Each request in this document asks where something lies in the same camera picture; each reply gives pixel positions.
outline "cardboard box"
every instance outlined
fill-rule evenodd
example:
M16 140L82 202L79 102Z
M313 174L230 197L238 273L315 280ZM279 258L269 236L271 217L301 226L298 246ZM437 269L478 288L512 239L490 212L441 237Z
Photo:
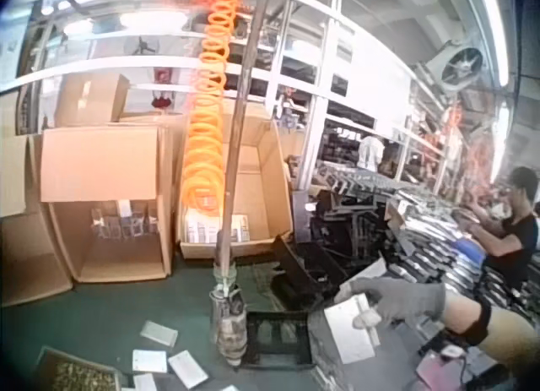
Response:
M170 274L172 139L166 128L89 127L45 131L41 201L72 276L80 282L163 279ZM153 235L114 240L92 230L104 201L156 208Z
M235 102L224 101L224 163L229 154L230 122ZM234 215L246 215L250 241L231 243L236 257L272 251L277 235L293 229L289 191L275 123L262 104L248 103L236 180ZM187 209L178 200L176 239L184 258L214 258L215 245L186 242Z
M305 132L298 130L289 130L287 128L278 127L279 144L283 153L283 160L287 160L289 156L302 155L302 147L304 146Z
M11 138L16 134L15 114L17 113L17 98L19 91L0 95L0 128L2 138Z
M38 201L40 136L2 141L2 305L72 288L47 207Z
M122 114L129 81L118 73L71 73L63 77L55 127L116 122Z
M176 178L176 176L181 174L182 155L184 153L181 148L184 146L184 141L186 139L187 116L174 113L163 114L159 112L141 114L124 112L118 122L124 125L160 125L162 127L167 127L172 133L173 140L172 170L174 171L174 177Z

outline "white card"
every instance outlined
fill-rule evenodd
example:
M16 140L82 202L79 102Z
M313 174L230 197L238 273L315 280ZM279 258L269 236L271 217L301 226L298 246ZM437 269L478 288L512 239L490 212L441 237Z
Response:
M187 350L170 357L169 364L187 389L208 380L208 374L204 372Z
M368 331L353 327L353 319L360 314L356 297L324 310L343 364L375 356Z
M133 382L135 383L136 391L158 391L152 374L133 376Z
M346 283L354 281L359 278L373 279L374 277L381 277L386 272L386 262L385 259L380 257L376 262L373 262L368 267L360 271L355 276L351 277Z
M162 345L172 347L176 343L178 331L169 329L152 321L146 321L143 330L141 331L141 336L151 339L154 342L161 343Z
M167 353L155 350L134 350L133 371L167 372Z
M129 199L117 200L116 207L118 208L118 215L121 218L129 218L132 216L132 204Z

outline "gray work glove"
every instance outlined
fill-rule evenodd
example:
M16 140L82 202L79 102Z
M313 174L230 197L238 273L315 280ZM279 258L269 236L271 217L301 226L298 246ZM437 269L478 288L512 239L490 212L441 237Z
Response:
M351 296L368 293L378 302L376 313L382 322L427 315L439 319L445 309L444 284L414 284L401 279L357 279L341 285L334 301L346 301ZM380 320L373 318L373 310L363 312L353 321L357 329L375 326Z

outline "orange coiled air hose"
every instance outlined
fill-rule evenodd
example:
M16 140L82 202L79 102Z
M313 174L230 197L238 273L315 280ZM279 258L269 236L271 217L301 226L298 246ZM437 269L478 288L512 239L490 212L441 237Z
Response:
M208 16L184 156L181 199L204 215L223 213L223 91L229 40L240 0L215 0Z

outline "tray of screws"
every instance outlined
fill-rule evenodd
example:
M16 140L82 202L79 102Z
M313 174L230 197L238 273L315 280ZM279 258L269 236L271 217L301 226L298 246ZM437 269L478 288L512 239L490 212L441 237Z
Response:
M40 391L120 391L120 376L113 367L44 347L34 382Z

